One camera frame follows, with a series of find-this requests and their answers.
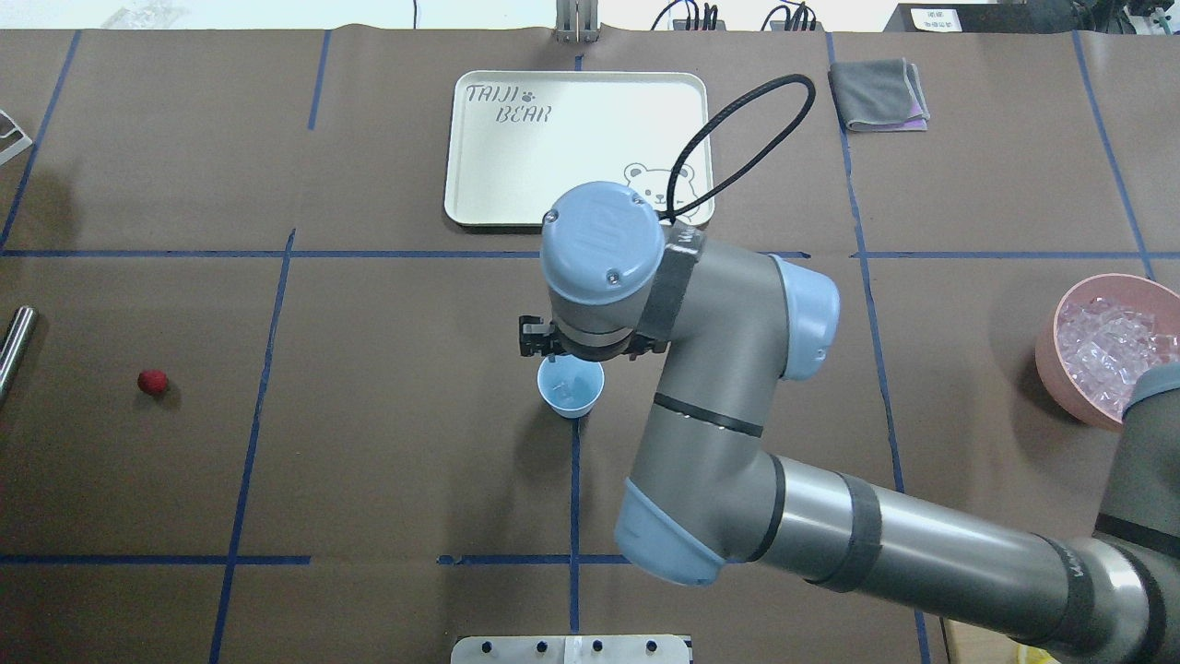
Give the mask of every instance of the white tray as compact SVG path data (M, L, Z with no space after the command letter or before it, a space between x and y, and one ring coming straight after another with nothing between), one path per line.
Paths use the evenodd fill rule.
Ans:
M628 184L663 211L673 162L708 120L690 73L473 71L454 86L447 215L464 225L539 225L569 189ZM676 206L713 188L706 139L676 183ZM713 200L686 215L713 216Z

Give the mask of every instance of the folded towel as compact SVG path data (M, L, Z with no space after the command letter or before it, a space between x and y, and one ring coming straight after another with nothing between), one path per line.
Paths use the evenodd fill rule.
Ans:
M905 58L833 63L828 72L848 131L925 131L930 111L918 66Z

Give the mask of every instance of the metal rod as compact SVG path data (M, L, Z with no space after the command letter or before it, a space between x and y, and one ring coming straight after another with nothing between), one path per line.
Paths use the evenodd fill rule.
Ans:
M12 315L12 322L8 323L8 331L4 338L4 349L0 350L0 406L4 406L8 396L8 388L17 376L17 369L25 356L25 347L33 336L35 324L37 309L28 304L18 308Z

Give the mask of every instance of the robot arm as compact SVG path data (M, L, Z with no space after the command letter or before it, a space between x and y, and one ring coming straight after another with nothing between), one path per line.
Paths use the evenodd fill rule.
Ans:
M1180 372L1128 412L1104 532L1058 543L761 449L776 383L814 374L834 338L826 276L664 229L642 197L603 182L545 215L542 267L553 321L522 317L523 355L603 361L671 344L615 530L631 563L708 585L726 563L761 560L1068 662L1180 662L1180 446L1167 426Z

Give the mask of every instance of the paper label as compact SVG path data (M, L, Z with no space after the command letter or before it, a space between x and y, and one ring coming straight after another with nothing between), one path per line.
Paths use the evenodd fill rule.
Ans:
M913 27L918 29L926 32L963 32L963 26L958 22L958 12L955 9L910 8L910 15L913 17Z

